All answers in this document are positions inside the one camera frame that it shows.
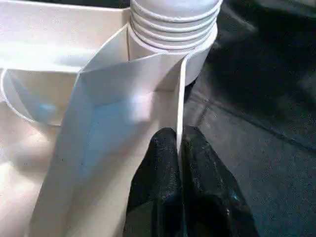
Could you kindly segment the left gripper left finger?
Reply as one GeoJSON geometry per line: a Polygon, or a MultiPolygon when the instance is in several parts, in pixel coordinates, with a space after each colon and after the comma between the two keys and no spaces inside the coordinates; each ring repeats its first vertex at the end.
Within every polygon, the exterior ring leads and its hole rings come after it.
{"type": "Polygon", "coordinates": [[[131,181],[126,209],[126,237],[179,237],[183,202],[176,133],[162,128],[151,138],[131,181]]]}

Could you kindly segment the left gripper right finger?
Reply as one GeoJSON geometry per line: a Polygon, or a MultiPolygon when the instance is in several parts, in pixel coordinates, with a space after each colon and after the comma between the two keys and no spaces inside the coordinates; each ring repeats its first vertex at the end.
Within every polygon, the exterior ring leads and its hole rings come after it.
{"type": "Polygon", "coordinates": [[[184,127],[181,156],[188,236],[259,236],[235,177],[197,127],[184,127]]]}

